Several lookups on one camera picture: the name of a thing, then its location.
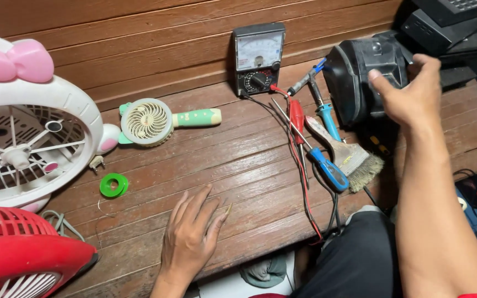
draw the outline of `blue soldering iron handle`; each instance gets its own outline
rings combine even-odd
[[[316,161],[317,165],[325,173],[330,185],[334,187],[337,193],[341,193],[349,187],[349,180],[343,172],[335,166],[331,161],[326,159],[318,147],[312,148],[308,153]]]
[[[320,116],[323,119],[323,123],[325,123],[325,127],[327,127],[328,133],[337,141],[341,142],[340,134],[338,133],[335,122],[331,117],[331,110],[332,107],[330,103],[326,105],[321,105],[316,110],[316,115]]]

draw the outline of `screwdriver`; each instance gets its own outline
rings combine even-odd
[[[303,108],[301,107],[300,101],[295,99],[290,100],[290,104],[288,105],[288,110],[289,110],[288,114],[290,116],[292,123],[302,135],[303,126],[305,125],[305,117],[303,116]],[[296,144],[299,145],[298,151],[300,154],[301,164],[303,165],[303,170],[305,172],[306,187],[307,189],[310,189],[310,186],[308,185],[308,174],[306,172],[306,165],[305,165],[305,153],[303,152],[303,144],[305,142],[300,137],[300,135],[298,135],[296,132],[294,132],[294,138],[296,139]]]
[[[314,161],[320,167],[321,171],[325,174],[331,186],[335,188],[335,191],[337,193],[341,193],[344,190],[346,190],[349,186],[349,180],[347,180],[347,177],[343,174],[343,172],[337,166],[335,166],[331,161],[327,160],[323,156],[323,154],[321,153],[318,147],[312,147],[307,142],[305,137],[301,134],[301,132],[299,132],[296,126],[290,121],[290,118],[288,118],[288,116],[279,106],[277,101],[275,101],[274,98],[272,98],[272,101],[277,106],[277,109],[284,116],[288,124],[292,126],[294,131],[299,135],[299,137],[303,140],[304,144],[308,147],[308,154],[312,157],[312,159],[314,159]]]

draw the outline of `wooden wall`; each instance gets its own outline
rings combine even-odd
[[[400,0],[0,0],[0,37],[33,38],[101,110],[227,80],[236,27],[282,21],[283,65],[387,30]]]

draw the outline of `green fan handle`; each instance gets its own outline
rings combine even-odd
[[[178,126],[210,126],[222,122],[220,109],[203,109],[185,113],[172,114],[172,125]]]

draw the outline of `rotary selector knob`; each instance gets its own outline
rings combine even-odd
[[[264,88],[266,86],[266,75],[264,73],[255,73],[251,76],[250,82],[257,88]]]

